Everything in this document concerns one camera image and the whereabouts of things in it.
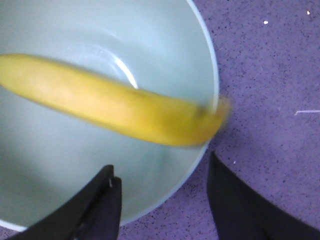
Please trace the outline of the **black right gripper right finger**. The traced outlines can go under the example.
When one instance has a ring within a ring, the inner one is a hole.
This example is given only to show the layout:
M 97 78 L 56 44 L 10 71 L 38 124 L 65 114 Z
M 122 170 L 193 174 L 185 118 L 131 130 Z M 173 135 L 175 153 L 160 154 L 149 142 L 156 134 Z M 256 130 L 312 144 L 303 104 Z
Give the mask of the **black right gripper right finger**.
M 207 197 L 220 240 L 318 240 L 320 231 L 255 192 L 214 152 L 209 158 Z

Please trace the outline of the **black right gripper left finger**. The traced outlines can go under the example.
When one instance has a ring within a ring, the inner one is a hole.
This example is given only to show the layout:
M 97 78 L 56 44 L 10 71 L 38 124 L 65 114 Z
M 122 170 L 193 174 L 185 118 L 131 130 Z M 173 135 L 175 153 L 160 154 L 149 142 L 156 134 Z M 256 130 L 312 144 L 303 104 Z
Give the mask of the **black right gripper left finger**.
M 122 211 L 122 180 L 104 166 L 70 200 L 13 240 L 116 240 Z

